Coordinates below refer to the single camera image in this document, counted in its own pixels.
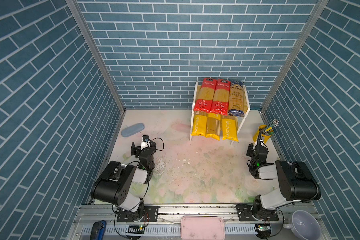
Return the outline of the yellow pasta bag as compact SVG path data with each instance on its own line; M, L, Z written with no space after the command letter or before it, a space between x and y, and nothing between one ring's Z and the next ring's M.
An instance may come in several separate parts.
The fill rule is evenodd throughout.
M219 141L220 132L221 132L221 115L208 113L206 138L212 138Z

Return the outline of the red spaghetti bag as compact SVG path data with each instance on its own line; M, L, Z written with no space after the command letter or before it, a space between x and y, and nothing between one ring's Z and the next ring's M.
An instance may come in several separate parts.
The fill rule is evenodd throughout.
M219 79L212 100L211 113L227 115L231 82Z
M210 112L217 82L216 79L211 78L203 80L201 88L197 93L194 111Z

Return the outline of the yellow Pastatime bag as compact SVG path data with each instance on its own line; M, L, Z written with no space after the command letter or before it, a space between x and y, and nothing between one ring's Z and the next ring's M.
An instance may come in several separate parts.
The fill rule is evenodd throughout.
M222 115L223 140L238 142L237 118L234 116Z
M208 113L203 111L194 112L192 136L206 136Z

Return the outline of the blue MoliPasta spaghetti bag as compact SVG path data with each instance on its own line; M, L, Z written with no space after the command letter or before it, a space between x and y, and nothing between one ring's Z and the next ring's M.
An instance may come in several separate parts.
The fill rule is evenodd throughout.
M244 111L244 88L239 81L232 81L229 94L228 114L230 116L243 117Z

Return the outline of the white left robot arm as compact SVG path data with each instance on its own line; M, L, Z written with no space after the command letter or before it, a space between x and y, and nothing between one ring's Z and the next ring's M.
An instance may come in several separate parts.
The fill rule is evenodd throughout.
M132 183L149 184L156 167L154 154L157 144L143 136L142 144L132 144L131 155L138 160L127 165L111 161L95 181L91 197L110 203L126 214L129 221L144 217L144 200L130 193Z

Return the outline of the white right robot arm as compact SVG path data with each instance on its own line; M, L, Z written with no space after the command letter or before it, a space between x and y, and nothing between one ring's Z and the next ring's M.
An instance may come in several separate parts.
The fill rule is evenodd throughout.
M279 187L258 195L253 201L251 213L256 220L277 219L277 209L289 204L316 201L321 198L321 189L304 162L267 162L269 150L262 142L248 146L249 172L257 180L277 180Z

